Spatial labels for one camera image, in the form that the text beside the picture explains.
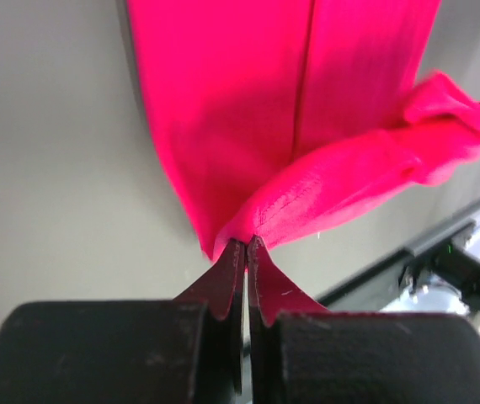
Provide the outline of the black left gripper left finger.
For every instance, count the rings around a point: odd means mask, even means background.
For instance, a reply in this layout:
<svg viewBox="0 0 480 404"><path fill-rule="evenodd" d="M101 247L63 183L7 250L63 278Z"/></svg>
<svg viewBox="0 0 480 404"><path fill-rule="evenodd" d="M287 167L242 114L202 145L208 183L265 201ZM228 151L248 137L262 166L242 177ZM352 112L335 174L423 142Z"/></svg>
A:
<svg viewBox="0 0 480 404"><path fill-rule="evenodd" d="M0 327L0 403L233 403L246 247L171 300L42 301Z"/></svg>

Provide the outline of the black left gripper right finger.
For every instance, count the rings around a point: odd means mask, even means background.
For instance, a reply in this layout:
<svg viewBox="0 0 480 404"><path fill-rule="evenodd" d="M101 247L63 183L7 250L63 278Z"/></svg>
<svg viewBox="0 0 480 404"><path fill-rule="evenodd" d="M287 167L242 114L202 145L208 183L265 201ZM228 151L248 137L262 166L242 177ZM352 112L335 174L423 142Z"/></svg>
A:
<svg viewBox="0 0 480 404"><path fill-rule="evenodd" d="M248 244L253 401L480 403L480 335L462 316L336 312Z"/></svg>

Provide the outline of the pink t shirt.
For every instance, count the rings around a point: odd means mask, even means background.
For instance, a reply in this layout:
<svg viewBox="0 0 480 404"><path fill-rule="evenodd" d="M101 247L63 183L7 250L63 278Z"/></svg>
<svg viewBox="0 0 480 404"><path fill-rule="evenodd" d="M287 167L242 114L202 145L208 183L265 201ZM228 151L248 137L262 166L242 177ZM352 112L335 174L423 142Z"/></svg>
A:
<svg viewBox="0 0 480 404"><path fill-rule="evenodd" d="M216 259L351 221L480 157L480 102L416 81L436 1L131 1L157 155Z"/></svg>

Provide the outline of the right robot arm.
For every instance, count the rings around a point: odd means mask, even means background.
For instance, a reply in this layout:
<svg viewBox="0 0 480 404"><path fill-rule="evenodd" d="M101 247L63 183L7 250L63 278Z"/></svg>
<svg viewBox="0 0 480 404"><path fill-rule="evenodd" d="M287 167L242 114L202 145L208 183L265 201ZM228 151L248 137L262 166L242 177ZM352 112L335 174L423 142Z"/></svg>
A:
<svg viewBox="0 0 480 404"><path fill-rule="evenodd" d="M388 304L443 288L480 313L480 262L450 240L400 250L313 299L248 245L253 401L480 403L480 335L463 315Z"/></svg>

